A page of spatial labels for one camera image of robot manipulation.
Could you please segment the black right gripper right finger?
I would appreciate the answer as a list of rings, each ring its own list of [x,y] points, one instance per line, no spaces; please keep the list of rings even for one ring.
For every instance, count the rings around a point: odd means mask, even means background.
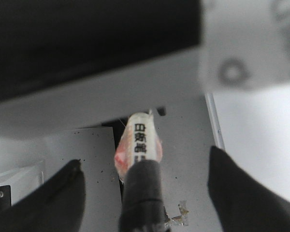
[[[290,232],[290,202],[241,169],[222,149],[209,152],[208,193],[225,232]]]

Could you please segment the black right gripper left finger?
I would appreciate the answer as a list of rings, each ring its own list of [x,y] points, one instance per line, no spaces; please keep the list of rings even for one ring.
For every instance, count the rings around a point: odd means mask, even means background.
[[[71,160],[34,192],[0,212],[0,232],[77,232],[85,201],[81,162]]]

